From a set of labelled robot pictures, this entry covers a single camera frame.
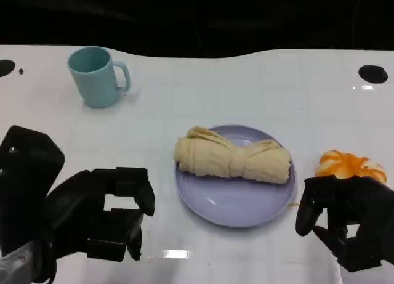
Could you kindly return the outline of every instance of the teal mug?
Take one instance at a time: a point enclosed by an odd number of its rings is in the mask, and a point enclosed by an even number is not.
[[[100,47],[85,47],[72,53],[68,69],[79,94],[90,107],[103,108],[116,103],[120,92],[130,89],[130,74],[123,62],[113,62],[110,53]],[[114,67],[120,67],[126,77],[126,87],[116,82]]]

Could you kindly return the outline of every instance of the plate rim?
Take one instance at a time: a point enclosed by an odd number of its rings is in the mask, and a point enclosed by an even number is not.
[[[218,126],[214,126],[214,127],[208,128],[208,129],[209,129],[209,130],[212,130],[212,129],[226,128],[226,127],[241,127],[241,128],[252,129],[252,130],[257,131],[257,132],[259,132],[259,133],[263,133],[263,134],[266,134],[266,135],[270,136],[271,139],[273,139],[273,140],[275,140],[277,143],[279,143],[279,145],[280,145],[281,147],[286,148],[286,147],[284,147],[279,141],[277,141],[274,137],[272,137],[271,134],[266,133],[266,132],[263,132],[263,131],[261,131],[261,130],[258,130],[258,129],[256,129],[256,128],[253,128],[253,127],[250,127],[250,126],[237,125],[237,124],[230,124],[230,125],[218,125]],[[291,157],[291,155],[290,155],[290,170],[291,170],[291,172],[294,173],[294,183],[293,183],[293,185],[292,185],[292,190],[291,190],[291,194],[289,195],[289,198],[285,201],[285,203],[283,203],[283,205],[282,205],[282,207],[279,209],[279,211],[276,212],[274,215],[270,216],[268,219],[266,219],[266,220],[264,220],[264,221],[261,221],[261,222],[256,222],[256,223],[254,223],[254,224],[228,225],[228,224],[223,224],[223,223],[221,223],[221,222],[215,221],[214,219],[211,219],[211,218],[209,218],[209,217],[206,217],[205,215],[201,214],[198,210],[196,210],[194,207],[192,207],[192,206],[187,202],[187,200],[185,199],[184,195],[181,193],[181,189],[180,189],[180,187],[179,187],[179,183],[178,183],[178,180],[177,180],[177,168],[178,168],[178,164],[175,162],[175,166],[174,166],[174,180],[175,180],[175,183],[176,183],[176,185],[177,185],[177,194],[178,194],[178,196],[180,197],[181,201],[187,205],[187,207],[188,207],[189,210],[191,210],[192,212],[194,212],[195,214],[197,214],[199,217],[201,217],[201,218],[203,218],[203,219],[205,219],[205,220],[207,220],[207,221],[209,221],[209,222],[211,222],[211,223],[213,223],[213,224],[215,224],[215,225],[219,225],[219,226],[221,226],[221,227],[228,227],[228,228],[234,228],[234,229],[239,229],[239,228],[245,229],[245,228],[258,227],[258,226],[265,225],[265,224],[267,224],[267,223],[269,223],[269,222],[275,220],[279,215],[282,214],[282,212],[289,206],[289,204],[291,203],[291,201],[295,198],[295,194],[296,194],[296,191],[297,191],[297,187],[296,187],[296,183],[297,183],[297,172],[295,171],[295,170],[296,170],[296,167],[294,166],[292,157]]]

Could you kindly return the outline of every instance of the black circle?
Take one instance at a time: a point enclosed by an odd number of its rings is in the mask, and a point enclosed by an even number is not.
[[[358,70],[360,77],[372,84],[382,84],[387,81],[388,74],[384,68],[377,65],[364,65]]]
[[[6,76],[11,73],[15,68],[15,62],[12,60],[0,60],[0,77]]]

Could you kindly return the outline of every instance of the orange and white object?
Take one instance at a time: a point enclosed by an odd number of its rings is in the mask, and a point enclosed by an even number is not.
[[[321,156],[315,175],[335,175],[340,179],[350,178],[354,175],[369,176],[382,184],[386,184],[387,181],[386,173],[381,165],[369,158],[360,158],[351,153],[341,153],[337,150],[329,150]]]

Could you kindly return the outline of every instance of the rolled cloth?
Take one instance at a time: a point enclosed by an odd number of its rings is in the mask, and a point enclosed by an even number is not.
[[[289,178],[290,155],[274,140],[238,147],[214,131],[191,128],[175,146],[182,171],[197,176],[238,177],[283,184]]]

